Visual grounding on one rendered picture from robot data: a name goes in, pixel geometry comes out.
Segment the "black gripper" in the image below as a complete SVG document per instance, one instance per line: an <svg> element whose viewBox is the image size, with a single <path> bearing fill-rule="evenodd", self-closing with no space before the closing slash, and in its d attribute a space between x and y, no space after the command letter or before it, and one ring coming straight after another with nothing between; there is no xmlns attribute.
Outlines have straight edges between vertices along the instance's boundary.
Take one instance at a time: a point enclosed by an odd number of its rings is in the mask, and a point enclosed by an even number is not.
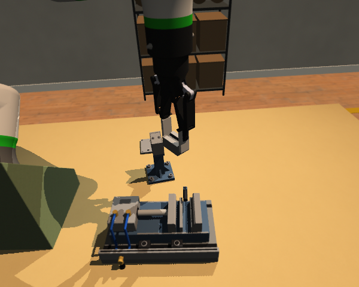
<svg viewBox="0 0 359 287"><path fill-rule="evenodd" d="M162 136L172 132L171 104L174 104L178 122L179 152L189 149L189 130L195 128L196 89L187 86L185 76L189 70L188 56L176 60L162 60L153 57L155 75L151 76L154 106L160 115ZM160 108L159 108L160 107Z"/></svg>

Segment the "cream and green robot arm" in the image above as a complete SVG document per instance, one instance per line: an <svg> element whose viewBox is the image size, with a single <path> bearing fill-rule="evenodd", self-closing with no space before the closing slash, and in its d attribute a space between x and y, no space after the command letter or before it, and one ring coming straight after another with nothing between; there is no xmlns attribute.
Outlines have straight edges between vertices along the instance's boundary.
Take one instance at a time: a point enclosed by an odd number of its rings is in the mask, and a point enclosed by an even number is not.
<svg viewBox="0 0 359 287"><path fill-rule="evenodd" d="M141 0L147 51L151 57L176 60L193 51L193 0ZM20 95L0 84L0 163L19 164Z"/></svg>

